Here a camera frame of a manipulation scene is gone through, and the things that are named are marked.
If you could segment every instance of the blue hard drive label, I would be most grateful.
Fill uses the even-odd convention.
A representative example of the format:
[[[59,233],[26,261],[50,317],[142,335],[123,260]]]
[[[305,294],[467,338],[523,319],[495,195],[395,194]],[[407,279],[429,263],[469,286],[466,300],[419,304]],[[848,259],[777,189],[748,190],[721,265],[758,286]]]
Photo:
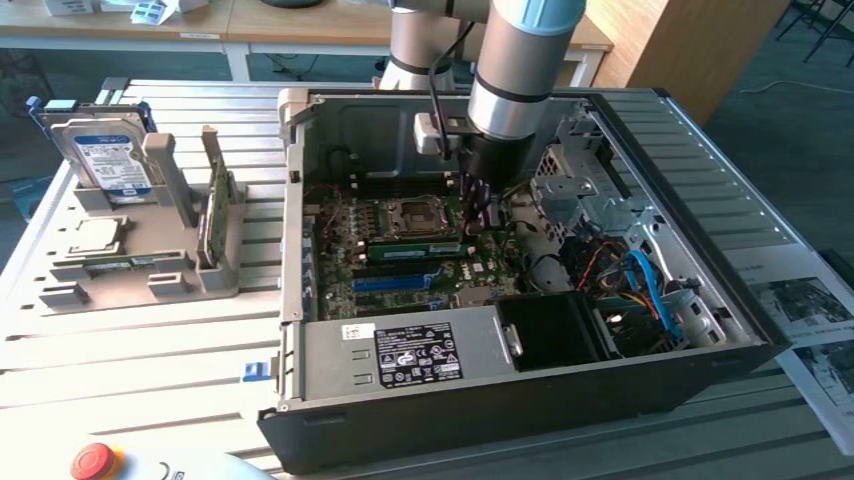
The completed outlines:
[[[151,192],[151,181],[139,153],[127,135],[82,135],[75,137],[78,150],[100,187],[119,203],[142,202]]]

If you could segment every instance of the power supply label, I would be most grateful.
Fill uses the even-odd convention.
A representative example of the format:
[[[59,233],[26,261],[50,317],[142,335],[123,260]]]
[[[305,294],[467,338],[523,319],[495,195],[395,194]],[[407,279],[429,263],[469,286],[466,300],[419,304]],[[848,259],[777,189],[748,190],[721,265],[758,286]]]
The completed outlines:
[[[151,192],[151,181],[134,158],[134,143],[127,135],[83,135],[75,137],[75,142],[104,190],[119,198]]]
[[[374,341],[383,387],[409,387],[463,378],[450,323],[377,330]]]

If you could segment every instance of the motherboard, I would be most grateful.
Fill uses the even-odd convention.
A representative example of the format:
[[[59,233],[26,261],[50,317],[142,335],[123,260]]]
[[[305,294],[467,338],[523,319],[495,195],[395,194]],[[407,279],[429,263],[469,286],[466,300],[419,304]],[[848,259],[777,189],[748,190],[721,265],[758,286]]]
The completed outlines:
[[[485,305],[518,293],[507,264],[513,232],[462,234],[454,195],[365,198],[335,186],[317,217],[317,319],[337,320]]]

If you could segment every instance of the red button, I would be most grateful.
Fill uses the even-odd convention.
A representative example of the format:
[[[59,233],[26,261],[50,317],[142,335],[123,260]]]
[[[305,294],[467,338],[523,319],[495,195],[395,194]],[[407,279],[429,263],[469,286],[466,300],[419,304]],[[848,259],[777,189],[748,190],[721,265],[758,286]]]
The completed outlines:
[[[116,461],[116,453],[103,443],[87,445],[74,463],[71,464],[71,476],[76,480],[98,480],[110,473]]]

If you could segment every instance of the blue sticker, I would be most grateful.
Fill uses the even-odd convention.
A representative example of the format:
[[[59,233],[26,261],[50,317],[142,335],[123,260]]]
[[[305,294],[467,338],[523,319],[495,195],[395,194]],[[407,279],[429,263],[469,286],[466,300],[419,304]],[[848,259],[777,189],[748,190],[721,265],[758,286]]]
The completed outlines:
[[[108,145],[112,143],[131,143],[127,135],[83,135],[75,137],[75,142],[80,145]]]

